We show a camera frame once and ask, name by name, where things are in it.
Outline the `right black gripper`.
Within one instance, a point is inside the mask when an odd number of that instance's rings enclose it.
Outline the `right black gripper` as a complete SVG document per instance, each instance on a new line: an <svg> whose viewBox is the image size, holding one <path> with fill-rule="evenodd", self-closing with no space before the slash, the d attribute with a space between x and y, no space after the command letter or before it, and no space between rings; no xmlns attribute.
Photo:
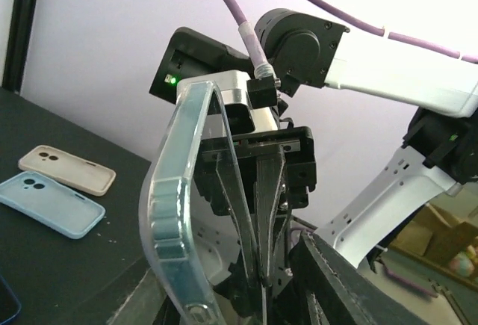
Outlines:
<svg viewBox="0 0 478 325"><path fill-rule="evenodd" d="M292 211L308 206L317 184L311 129L204 139L194 181L213 214L230 216L238 233L230 276L214 290L241 317L269 314L286 286Z"/></svg>

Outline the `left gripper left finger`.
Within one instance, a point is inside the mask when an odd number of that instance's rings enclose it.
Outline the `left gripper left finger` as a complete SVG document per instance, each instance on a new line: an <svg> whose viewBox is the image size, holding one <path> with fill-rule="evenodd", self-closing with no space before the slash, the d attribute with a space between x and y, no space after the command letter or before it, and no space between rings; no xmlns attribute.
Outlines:
<svg viewBox="0 0 478 325"><path fill-rule="evenodd" d="M106 324L181 324L173 305L152 270L147 270Z"/></svg>

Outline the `dark blue phone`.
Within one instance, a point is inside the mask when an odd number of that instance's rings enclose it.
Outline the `dark blue phone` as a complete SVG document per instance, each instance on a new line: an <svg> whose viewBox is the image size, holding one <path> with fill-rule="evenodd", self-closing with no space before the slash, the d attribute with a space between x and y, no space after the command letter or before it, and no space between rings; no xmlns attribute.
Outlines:
<svg viewBox="0 0 478 325"><path fill-rule="evenodd" d="M22 305L3 276L1 276L0 301L1 325L8 324L19 315Z"/></svg>

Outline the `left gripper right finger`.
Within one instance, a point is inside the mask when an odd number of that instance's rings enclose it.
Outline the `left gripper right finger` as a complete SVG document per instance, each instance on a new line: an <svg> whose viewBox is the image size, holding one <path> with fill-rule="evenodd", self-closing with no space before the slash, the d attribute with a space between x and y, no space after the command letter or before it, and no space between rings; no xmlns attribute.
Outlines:
<svg viewBox="0 0 478 325"><path fill-rule="evenodd" d="M314 233L300 233L290 264L297 324L426 323L380 291Z"/></svg>

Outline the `beige phone case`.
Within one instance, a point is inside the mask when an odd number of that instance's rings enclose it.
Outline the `beige phone case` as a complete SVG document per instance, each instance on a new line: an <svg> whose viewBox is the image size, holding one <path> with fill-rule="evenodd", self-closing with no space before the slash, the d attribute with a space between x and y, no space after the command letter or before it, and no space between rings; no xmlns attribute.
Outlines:
<svg viewBox="0 0 478 325"><path fill-rule="evenodd" d="M47 145L36 146L23 155L18 167L93 196L104 196L117 176L114 170L101 164Z"/></svg>

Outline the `light blue phone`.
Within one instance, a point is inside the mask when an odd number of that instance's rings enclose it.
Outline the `light blue phone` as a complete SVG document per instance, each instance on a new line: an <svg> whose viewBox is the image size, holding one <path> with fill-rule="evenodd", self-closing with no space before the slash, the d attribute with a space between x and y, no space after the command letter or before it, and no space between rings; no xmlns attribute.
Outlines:
<svg viewBox="0 0 478 325"><path fill-rule="evenodd" d="M3 181L1 203L73 240L83 238L105 216L97 202L33 171Z"/></svg>

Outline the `teal phone with ring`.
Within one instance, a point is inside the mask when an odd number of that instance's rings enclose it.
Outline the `teal phone with ring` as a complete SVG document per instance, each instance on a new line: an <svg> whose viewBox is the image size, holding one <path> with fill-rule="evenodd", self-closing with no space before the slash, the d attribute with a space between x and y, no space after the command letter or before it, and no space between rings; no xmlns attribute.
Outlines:
<svg viewBox="0 0 478 325"><path fill-rule="evenodd" d="M199 145L212 136L232 138L219 87L212 81L193 83L179 95L138 206L146 259L186 324L226 322L191 223L199 206L191 196Z"/></svg>

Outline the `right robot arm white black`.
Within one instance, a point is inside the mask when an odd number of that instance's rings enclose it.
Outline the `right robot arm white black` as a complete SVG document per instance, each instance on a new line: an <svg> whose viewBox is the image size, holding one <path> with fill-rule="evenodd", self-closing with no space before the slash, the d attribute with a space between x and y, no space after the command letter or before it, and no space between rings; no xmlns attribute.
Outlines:
<svg viewBox="0 0 478 325"><path fill-rule="evenodd" d="M190 28L172 35L150 93L176 107L143 183L140 237L174 312L167 324L419 324L357 270L428 201L477 180L477 62L375 40L288 9L239 32L248 52ZM280 94L330 87L415 105L381 173L328 225L291 244L317 184L314 138L281 128Z"/></svg>

